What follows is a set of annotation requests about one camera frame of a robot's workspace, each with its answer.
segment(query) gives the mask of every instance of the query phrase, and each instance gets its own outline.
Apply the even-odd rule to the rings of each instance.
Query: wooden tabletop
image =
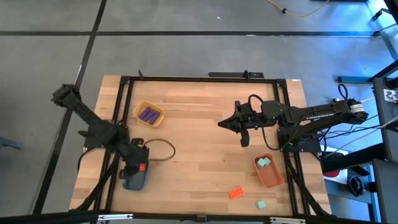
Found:
[[[120,76],[104,76],[95,113],[111,119],[118,92]],[[287,80],[290,103],[306,107],[300,80]],[[124,108],[125,87],[121,108]],[[126,190],[118,179],[113,195],[112,211],[142,213],[218,214],[218,215],[292,215],[283,155],[271,151],[264,144],[260,130],[249,130],[250,145],[240,146],[240,134],[217,126],[230,117],[234,101],[245,103],[250,94],[263,100],[274,100],[272,85],[264,83],[155,82],[135,81],[127,124],[132,138],[162,138],[177,149],[175,157],[165,162],[150,161],[146,186],[143,190]],[[150,101],[165,110],[165,118],[158,128],[137,121],[132,111],[142,100]],[[260,111],[259,101],[252,102]],[[266,128],[271,147],[277,146],[277,125]],[[150,159],[167,157],[172,153],[163,142],[151,142]],[[263,187],[254,171],[254,158],[271,153],[285,182],[276,188]],[[82,203],[93,190],[100,175],[104,149],[88,153],[82,160],[70,208]],[[300,153],[305,184],[318,203],[330,212],[330,205],[317,159]],[[245,194],[231,200],[228,192],[242,187]],[[101,201],[104,207],[108,186]],[[303,212],[300,192],[296,196]],[[265,209],[256,202],[264,200]]]

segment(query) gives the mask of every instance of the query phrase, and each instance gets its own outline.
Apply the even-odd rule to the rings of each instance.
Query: red label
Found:
[[[139,164],[139,170],[145,171],[147,169],[147,164]]]

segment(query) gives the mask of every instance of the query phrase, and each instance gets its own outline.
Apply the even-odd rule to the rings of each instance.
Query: purple block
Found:
[[[143,121],[148,121],[154,114],[156,113],[156,110],[151,110],[148,112],[143,118]]]
[[[155,112],[155,114],[148,121],[149,124],[151,124],[151,125],[154,124],[159,116],[160,116],[160,113],[159,112]]]
[[[144,116],[150,112],[150,107],[147,107],[140,115],[139,115],[139,119],[143,119]]]

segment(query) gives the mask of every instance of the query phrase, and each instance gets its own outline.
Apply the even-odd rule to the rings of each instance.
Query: yellow cable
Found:
[[[271,1],[271,0],[266,0],[266,1],[269,2],[269,3],[271,3],[271,4],[273,4],[275,7],[277,7],[277,8],[280,9],[280,10],[282,10],[282,11],[284,10],[284,8],[280,7],[278,4],[274,3],[273,1]],[[330,0],[325,1],[325,3],[323,3],[318,9],[316,9],[316,10],[314,10],[314,11],[312,11],[312,12],[306,14],[306,15],[298,16],[298,15],[295,15],[295,14],[290,13],[288,10],[286,10],[285,13],[287,13],[287,14],[293,16],[293,17],[296,17],[296,18],[304,18],[304,17],[307,17],[307,16],[312,15],[313,13],[316,13],[319,9],[321,9],[323,6],[325,6],[326,4],[328,4],[328,2],[330,2]]]

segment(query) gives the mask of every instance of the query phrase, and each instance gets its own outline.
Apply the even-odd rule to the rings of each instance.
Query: orange lego brick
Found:
[[[235,198],[240,197],[242,195],[244,195],[244,191],[243,191],[242,187],[239,187],[239,188],[229,192],[229,196],[231,197],[231,199],[235,199]]]

